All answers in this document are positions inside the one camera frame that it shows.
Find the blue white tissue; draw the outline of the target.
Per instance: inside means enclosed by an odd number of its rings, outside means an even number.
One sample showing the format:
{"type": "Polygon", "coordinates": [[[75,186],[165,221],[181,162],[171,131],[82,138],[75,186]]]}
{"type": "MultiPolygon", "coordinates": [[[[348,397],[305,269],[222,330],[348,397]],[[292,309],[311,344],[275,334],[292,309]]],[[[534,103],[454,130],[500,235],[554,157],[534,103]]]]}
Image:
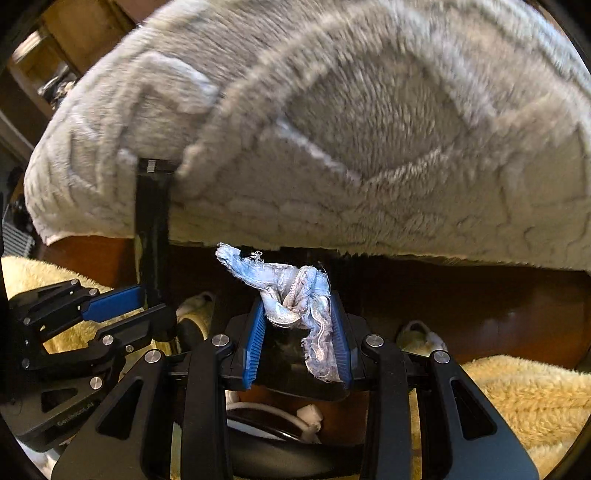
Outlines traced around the blue white tissue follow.
{"type": "Polygon", "coordinates": [[[305,367],[315,379],[325,383],[346,381],[335,353],[337,327],[325,272],[314,266],[266,262],[259,252],[245,257],[238,248],[225,243],[217,246],[215,257],[233,277],[259,291],[263,312],[273,326],[308,332],[301,346],[305,367]]]}

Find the yellow fluffy rug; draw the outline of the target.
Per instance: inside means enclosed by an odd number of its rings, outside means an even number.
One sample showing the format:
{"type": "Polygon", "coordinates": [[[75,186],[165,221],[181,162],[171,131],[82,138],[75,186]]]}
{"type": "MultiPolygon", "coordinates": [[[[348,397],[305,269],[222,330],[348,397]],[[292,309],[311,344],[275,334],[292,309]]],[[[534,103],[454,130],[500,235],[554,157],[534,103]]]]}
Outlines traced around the yellow fluffy rug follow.
{"type": "MultiPolygon", "coordinates": [[[[34,288],[77,279],[82,286],[111,290],[81,274],[43,261],[2,258],[8,298],[34,288]]],[[[82,322],[46,343],[50,353],[86,347],[98,326],[82,322]]],[[[590,416],[590,373],[507,355],[463,365],[498,409],[544,478],[564,458],[590,416]]]]}

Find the grey fluffy bed blanket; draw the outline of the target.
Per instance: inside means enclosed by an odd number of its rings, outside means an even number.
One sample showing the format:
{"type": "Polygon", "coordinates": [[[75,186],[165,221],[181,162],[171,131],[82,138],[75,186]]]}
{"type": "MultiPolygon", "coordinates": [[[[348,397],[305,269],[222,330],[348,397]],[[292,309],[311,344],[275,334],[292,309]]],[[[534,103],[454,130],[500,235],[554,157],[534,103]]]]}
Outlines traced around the grey fluffy bed blanket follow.
{"type": "Polygon", "coordinates": [[[24,179],[46,243],[170,236],[590,267],[590,74],[522,1],[172,1],[66,96],[24,179]]]}

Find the brown wooden wardrobe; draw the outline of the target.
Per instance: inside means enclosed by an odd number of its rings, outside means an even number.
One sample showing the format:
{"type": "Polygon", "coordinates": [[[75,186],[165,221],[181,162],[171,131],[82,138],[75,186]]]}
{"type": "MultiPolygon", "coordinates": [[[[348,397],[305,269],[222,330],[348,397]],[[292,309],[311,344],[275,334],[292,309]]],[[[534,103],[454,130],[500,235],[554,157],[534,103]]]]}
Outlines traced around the brown wooden wardrobe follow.
{"type": "Polygon", "coordinates": [[[56,109],[51,82],[74,80],[162,1],[3,1],[1,154],[26,164],[56,109]]]}

